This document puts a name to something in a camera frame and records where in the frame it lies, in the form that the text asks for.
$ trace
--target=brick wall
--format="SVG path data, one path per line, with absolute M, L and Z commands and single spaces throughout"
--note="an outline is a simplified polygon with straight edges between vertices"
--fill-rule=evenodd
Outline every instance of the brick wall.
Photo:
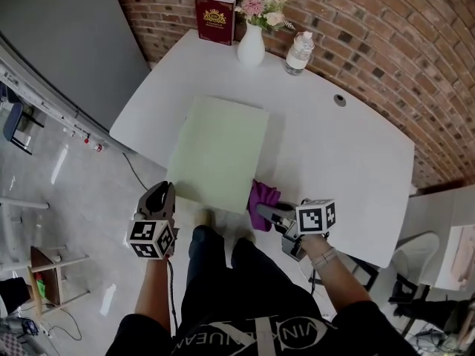
M 119 1 L 150 62 L 196 28 L 194 0 Z M 315 34 L 309 70 L 416 143 L 416 187 L 475 182 L 475 0 L 291 0 L 285 14 Z M 266 49 L 285 56 L 293 36 Z

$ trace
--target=black chair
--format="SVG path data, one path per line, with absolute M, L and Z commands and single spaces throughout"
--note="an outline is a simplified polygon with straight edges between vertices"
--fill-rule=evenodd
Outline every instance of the black chair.
M 7 102 L 13 104 L 10 114 L 7 117 L 7 121 L 3 126 L 3 135 L 8 142 L 11 142 L 16 147 L 22 149 L 25 153 L 30 154 L 31 152 L 27 149 L 26 145 L 15 138 L 16 129 L 20 123 L 22 117 L 26 117 L 28 120 L 38 125 L 41 128 L 45 126 L 40 122 L 37 122 L 30 114 L 26 113 L 24 110 L 26 104 L 6 85 L 0 83 L 0 97 L 5 99 Z

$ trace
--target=bracelet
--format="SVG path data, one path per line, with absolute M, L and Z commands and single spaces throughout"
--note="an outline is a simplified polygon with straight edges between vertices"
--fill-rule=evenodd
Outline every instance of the bracelet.
M 316 260 L 312 261 L 312 266 L 315 270 L 319 270 L 326 264 L 328 264 L 331 260 L 333 260 L 335 257 L 338 256 L 338 252 L 336 251 L 335 248 L 330 248 L 330 250 L 326 251 L 319 257 L 317 257 Z

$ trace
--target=table grommet hole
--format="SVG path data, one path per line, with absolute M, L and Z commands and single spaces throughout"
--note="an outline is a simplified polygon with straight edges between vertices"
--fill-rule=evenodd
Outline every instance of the table grommet hole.
M 339 107 L 344 107 L 347 105 L 347 100 L 342 96 L 342 95 L 339 95 L 339 94 L 336 94 L 334 97 L 333 97 L 333 101 L 336 103 L 337 106 Z

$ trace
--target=white vase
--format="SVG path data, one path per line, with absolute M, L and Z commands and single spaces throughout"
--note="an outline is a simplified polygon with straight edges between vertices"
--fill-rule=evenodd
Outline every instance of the white vase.
M 237 58 L 245 66 L 258 66 L 266 55 L 266 48 L 262 39 L 262 27 L 247 24 L 247 31 L 237 46 Z

